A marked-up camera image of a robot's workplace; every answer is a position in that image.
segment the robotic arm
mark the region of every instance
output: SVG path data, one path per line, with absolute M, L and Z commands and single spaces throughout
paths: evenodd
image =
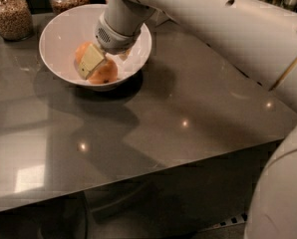
M 297 14 L 258 0 L 110 0 L 96 35 L 127 50 L 157 9 L 297 112 Z M 250 206 L 245 238 L 297 239 L 297 127 L 273 154 Z

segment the countertop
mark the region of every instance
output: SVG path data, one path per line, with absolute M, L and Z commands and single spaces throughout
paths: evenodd
M 35 35 L 0 38 L 0 211 L 282 139 L 297 115 L 171 21 L 148 21 L 153 47 L 107 93 L 71 86 Z

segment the bowl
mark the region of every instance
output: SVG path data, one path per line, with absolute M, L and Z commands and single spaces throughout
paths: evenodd
M 149 58 L 151 35 L 146 24 L 127 56 L 107 54 L 118 66 L 118 79 L 113 83 L 94 85 L 78 73 L 75 51 L 84 42 L 98 45 L 95 35 L 100 15 L 106 4 L 89 4 L 72 8 L 52 19 L 39 40 L 40 56 L 47 68 L 62 80 L 94 91 L 115 89 L 140 70 Z

